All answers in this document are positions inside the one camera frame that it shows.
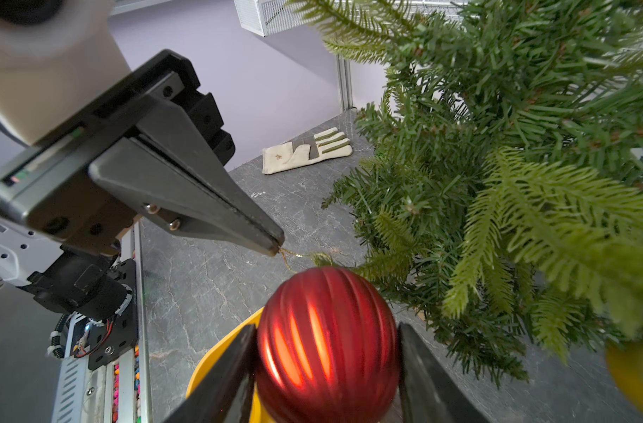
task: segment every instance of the christmas tree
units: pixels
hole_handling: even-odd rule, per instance
[[[498,385],[526,340],[565,362],[643,334],[643,0],[292,1],[386,65],[375,157],[323,205],[353,209],[355,271]]]

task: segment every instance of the gold ornament string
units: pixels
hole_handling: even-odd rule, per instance
[[[281,253],[281,258],[283,258],[283,262],[286,265],[286,268],[292,271],[293,273],[297,273],[295,270],[291,268],[291,265],[288,264],[288,259],[286,259],[286,254],[290,254],[292,256],[300,257],[300,258],[305,258],[306,256],[302,254],[298,254],[297,252],[293,252],[282,248],[279,249],[279,252]]]

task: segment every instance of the white glove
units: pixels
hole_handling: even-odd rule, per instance
[[[319,150],[317,158],[310,159],[309,144],[302,144],[293,151],[291,141],[262,150],[262,172],[273,174],[287,171],[296,167],[314,165],[328,158],[345,157],[352,153],[350,140],[338,128],[331,128],[315,135],[315,143]]]

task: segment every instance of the red wire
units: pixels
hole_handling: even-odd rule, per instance
[[[97,343],[96,346],[93,347],[93,349],[91,349],[90,351],[88,351],[88,352],[86,352],[84,354],[75,354],[74,357],[80,359],[82,357],[86,357],[87,355],[91,355],[92,353],[94,353],[98,348],[100,348],[100,346],[102,344],[104,344],[107,341],[107,338],[109,337],[109,334],[112,332],[112,327],[113,326],[114,326],[114,321],[110,321],[110,319],[107,319],[107,323],[106,323],[106,326],[105,326],[106,329],[107,329],[107,332],[105,333],[105,337],[99,343]]]

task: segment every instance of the yellow ornament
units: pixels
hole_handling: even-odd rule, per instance
[[[627,399],[643,413],[643,339],[625,344],[624,349],[606,349],[608,371]]]

